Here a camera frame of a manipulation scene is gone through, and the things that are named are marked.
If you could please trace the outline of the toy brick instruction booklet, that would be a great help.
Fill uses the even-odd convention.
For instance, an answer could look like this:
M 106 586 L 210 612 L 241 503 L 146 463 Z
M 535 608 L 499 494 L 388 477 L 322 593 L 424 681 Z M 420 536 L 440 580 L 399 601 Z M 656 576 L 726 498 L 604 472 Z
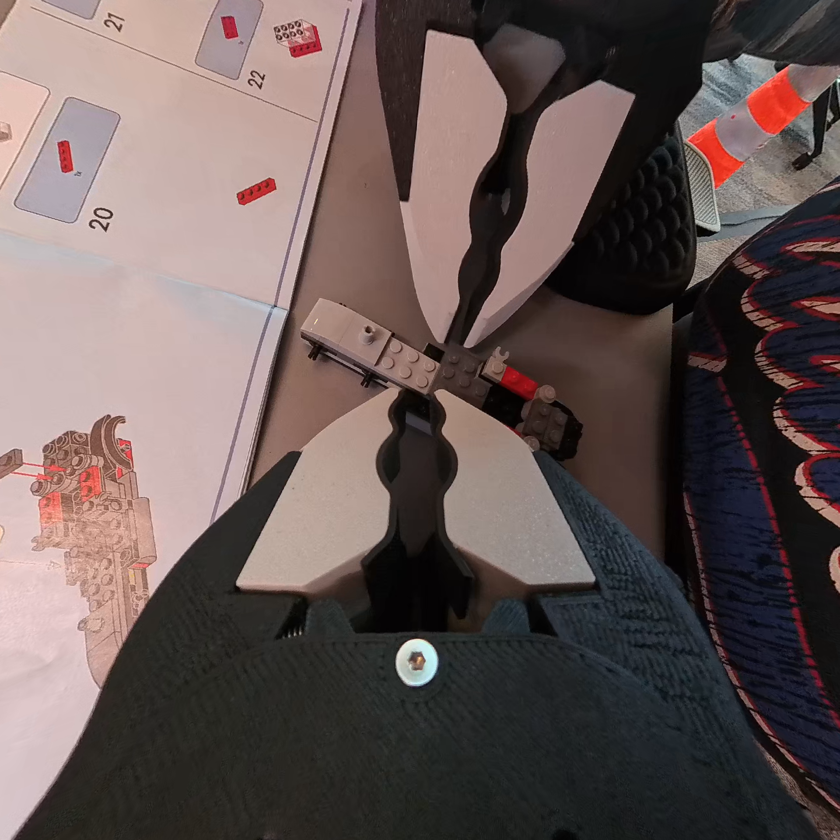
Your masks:
M 2 22 L 2 838 L 244 492 L 361 2 Z

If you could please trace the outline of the grey red toy brick build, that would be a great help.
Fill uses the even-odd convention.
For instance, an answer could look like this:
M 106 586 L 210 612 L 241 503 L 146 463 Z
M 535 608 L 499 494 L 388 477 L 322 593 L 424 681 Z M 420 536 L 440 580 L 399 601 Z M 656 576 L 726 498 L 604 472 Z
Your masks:
M 304 320 L 300 336 L 309 359 L 325 356 L 371 384 L 413 392 L 429 401 L 436 391 L 451 392 L 508 427 L 554 460 L 573 459 L 582 423 L 562 404 L 556 390 L 517 371 L 508 353 L 488 358 L 456 344 L 428 344 L 417 350 L 396 333 L 335 301 L 319 299 Z

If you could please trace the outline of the person's dark printed sweater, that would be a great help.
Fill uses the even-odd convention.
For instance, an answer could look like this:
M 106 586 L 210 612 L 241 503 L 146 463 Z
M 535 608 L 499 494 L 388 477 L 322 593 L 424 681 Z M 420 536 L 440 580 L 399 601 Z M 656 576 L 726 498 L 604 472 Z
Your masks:
M 759 741 L 835 817 L 838 368 L 836 178 L 702 288 L 682 449 L 697 610 Z

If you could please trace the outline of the grey desk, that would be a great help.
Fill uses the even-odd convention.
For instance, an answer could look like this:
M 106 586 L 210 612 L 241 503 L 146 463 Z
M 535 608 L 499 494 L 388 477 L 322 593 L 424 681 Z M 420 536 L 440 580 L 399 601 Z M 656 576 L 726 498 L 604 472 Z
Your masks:
M 376 3 L 372 22 L 364 25 L 372 33 L 369 57 L 375 62 L 367 80 L 382 99 L 375 54 Z M 493 35 L 471 39 L 504 90 L 508 105 L 499 155 L 485 181 L 486 191 L 500 195 L 503 206 L 502 219 L 488 245 L 486 296 L 475 310 L 477 317 L 497 283 L 502 247 L 522 215 L 527 154 L 540 115 L 552 103 L 603 81 L 603 70 L 584 66 L 580 52 L 579 59 L 573 60 L 571 48 L 556 38 L 511 23 L 502 24 Z M 385 173 L 386 163 L 393 168 L 382 101 L 381 110 L 373 122 L 375 175 Z M 281 384 L 290 385 L 290 391 L 273 395 L 269 411 L 269 445 L 279 447 L 280 432 L 287 434 L 288 443 L 300 445 L 300 452 L 284 458 L 283 469 L 290 477 L 303 447 L 324 428 L 394 389 L 362 386 L 359 374 L 325 356 L 309 359 L 310 345 L 301 338 L 300 329 L 316 302 L 327 299 L 393 331 L 417 350 L 430 343 L 441 348 L 452 343 L 485 359 L 501 348 L 517 371 L 551 385 L 560 402 L 582 423 L 583 432 L 571 460 L 559 462 L 543 451 L 531 450 L 548 484 L 550 469 L 559 471 L 562 478 L 578 479 L 629 521 L 649 547 L 661 549 L 670 307 L 646 316 L 609 311 L 563 297 L 544 286 L 545 280 L 509 320 L 474 347 L 438 342 L 417 301 L 394 172 L 392 181 L 384 195 L 391 217 L 385 238 L 352 244 L 351 235 L 372 229 L 351 222 L 350 232 L 340 234 L 330 246 L 331 256 L 317 254 L 327 245 L 321 232 L 310 248 L 306 276 L 290 311 L 290 337 L 284 339 L 280 357 Z M 592 229 L 611 201 L 592 204 L 590 200 L 572 246 Z M 603 574 L 595 572 L 592 552 L 584 549 L 583 537 L 578 535 L 582 527 L 572 524 L 571 506 L 562 508 L 557 501 L 595 575 L 594 587 L 478 590 L 468 561 L 445 530 L 444 494 L 455 477 L 457 461 L 441 435 L 443 409 L 435 393 L 426 402 L 413 392 L 395 389 L 403 395 L 394 400 L 388 413 L 393 430 L 376 457 L 377 472 L 391 499 L 390 517 L 385 537 L 362 559 L 364 592 L 243 592 L 259 597 L 278 593 L 309 603 L 333 599 L 353 618 L 391 629 L 476 627 L 501 599 L 529 601 L 544 594 L 606 587 Z M 260 502 L 266 514 L 258 516 L 259 535 L 283 489 L 271 491 L 269 500 Z M 258 537 L 248 539 L 238 575 Z

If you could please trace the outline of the orange white traffic cone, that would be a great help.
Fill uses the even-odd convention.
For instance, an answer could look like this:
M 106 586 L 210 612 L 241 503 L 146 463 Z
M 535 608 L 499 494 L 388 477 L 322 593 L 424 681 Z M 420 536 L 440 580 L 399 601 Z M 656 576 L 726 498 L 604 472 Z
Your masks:
M 692 134 L 688 145 L 708 163 L 712 188 L 813 105 L 838 73 L 838 66 L 789 65 Z

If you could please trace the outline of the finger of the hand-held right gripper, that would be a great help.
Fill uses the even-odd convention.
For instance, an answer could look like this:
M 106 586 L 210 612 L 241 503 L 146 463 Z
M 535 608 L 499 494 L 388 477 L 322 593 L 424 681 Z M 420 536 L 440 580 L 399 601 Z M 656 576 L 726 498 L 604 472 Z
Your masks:
M 488 245 L 502 219 L 486 190 L 508 99 L 475 42 L 428 30 L 403 227 L 416 299 L 438 342 L 478 344 Z
M 632 92 L 597 80 L 542 112 L 527 154 L 524 208 L 502 247 L 497 283 L 467 348 L 509 320 L 572 247 L 634 100 Z

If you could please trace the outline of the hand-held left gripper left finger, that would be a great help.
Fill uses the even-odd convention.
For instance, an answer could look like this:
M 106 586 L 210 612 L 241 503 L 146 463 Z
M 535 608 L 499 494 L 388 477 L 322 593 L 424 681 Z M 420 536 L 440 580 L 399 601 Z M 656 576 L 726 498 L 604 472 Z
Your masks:
M 364 592 L 362 559 L 387 532 L 376 457 L 393 430 L 388 388 L 308 442 L 237 586 L 245 592 Z

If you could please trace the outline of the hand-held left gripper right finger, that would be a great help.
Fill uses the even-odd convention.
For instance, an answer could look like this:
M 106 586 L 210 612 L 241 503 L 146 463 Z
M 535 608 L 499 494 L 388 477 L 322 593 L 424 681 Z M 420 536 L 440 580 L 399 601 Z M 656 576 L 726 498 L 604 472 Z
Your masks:
M 529 446 L 456 395 L 434 397 L 457 461 L 444 494 L 445 530 L 477 589 L 592 589 L 592 568 Z

